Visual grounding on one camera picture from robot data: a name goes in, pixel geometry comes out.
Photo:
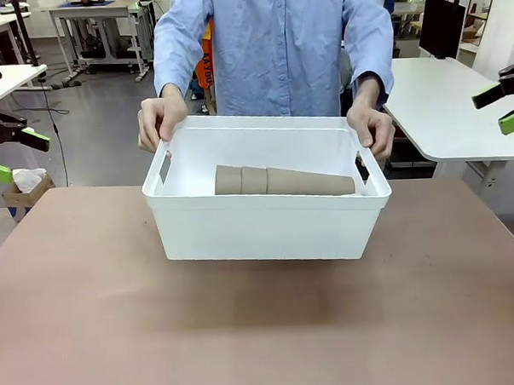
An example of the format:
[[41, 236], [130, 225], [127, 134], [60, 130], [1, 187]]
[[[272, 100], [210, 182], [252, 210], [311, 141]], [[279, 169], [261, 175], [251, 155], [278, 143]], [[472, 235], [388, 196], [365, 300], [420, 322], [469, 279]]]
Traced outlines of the person's right hand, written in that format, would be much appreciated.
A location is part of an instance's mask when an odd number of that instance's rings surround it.
[[179, 94], [144, 100], [137, 113], [138, 146], [143, 151], [155, 152], [161, 141], [172, 138], [174, 128], [187, 115], [188, 108]]

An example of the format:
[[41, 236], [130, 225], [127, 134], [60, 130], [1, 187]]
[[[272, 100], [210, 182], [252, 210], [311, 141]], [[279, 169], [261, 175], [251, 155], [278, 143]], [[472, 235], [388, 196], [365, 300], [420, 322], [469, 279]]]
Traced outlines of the person's left hand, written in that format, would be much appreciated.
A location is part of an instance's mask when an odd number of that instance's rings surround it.
[[353, 105], [347, 113], [349, 126], [358, 139], [378, 161], [384, 161], [392, 153], [395, 127], [389, 114], [368, 106]]

